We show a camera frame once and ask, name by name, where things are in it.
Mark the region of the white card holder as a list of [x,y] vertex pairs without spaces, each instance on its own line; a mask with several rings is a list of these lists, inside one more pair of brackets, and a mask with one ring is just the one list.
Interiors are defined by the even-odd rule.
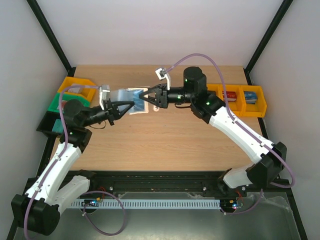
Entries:
[[139,98],[139,95],[147,90],[147,87],[120,88],[111,91],[110,100],[112,102],[134,102],[134,105],[127,111],[129,115],[148,114],[149,103]]

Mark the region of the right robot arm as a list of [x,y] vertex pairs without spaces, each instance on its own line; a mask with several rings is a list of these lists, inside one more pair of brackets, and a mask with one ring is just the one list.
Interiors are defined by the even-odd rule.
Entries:
[[140,93],[139,98],[163,109],[169,104],[189,104],[196,117],[223,132],[248,155],[251,164],[231,168],[222,175],[218,183],[222,195],[229,196],[245,185],[265,189],[276,184],[274,180],[285,167],[287,147],[262,137],[231,113],[226,103],[208,90],[207,77],[199,67],[183,71],[183,86],[158,84]]

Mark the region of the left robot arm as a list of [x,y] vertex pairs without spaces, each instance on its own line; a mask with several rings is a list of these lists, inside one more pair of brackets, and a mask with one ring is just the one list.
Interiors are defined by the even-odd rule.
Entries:
[[94,190],[95,173],[87,170],[61,185],[91,139],[92,132],[87,127],[103,121],[114,125],[134,104],[107,100],[102,106],[87,107],[72,99],[64,105],[60,118],[64,132],[54,156],[34,184],[11,201],[14,218],[23,228],[25,238],[29,238],[29,231],[49,236],[58,226],[62,213],[78,197],[100,193]]

